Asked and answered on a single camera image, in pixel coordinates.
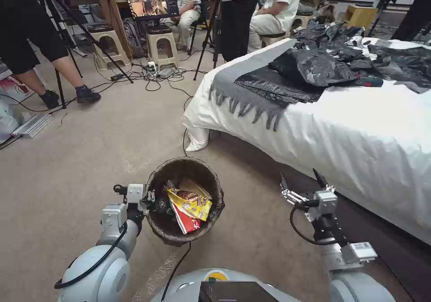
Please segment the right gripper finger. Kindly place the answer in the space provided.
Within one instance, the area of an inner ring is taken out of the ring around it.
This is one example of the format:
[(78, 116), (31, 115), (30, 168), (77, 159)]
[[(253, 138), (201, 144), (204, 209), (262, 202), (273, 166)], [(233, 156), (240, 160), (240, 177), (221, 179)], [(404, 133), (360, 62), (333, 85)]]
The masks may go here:
[(323, 175), (321, 175), (315, 168), (313, 168), (313, 172), (314, 172), (316, 181), (322, 190), (335, 193), (335, 187), (330, 185)]
[(281, 195), (288, 203), (292, 205), (297, 205), (309, 201), (308, 198), (299, 195), (296, 192), (291, 191), (287, 188), (286, 179), (284, 178), (284, 175), (282, 173), (280, 173), (280, 178)]

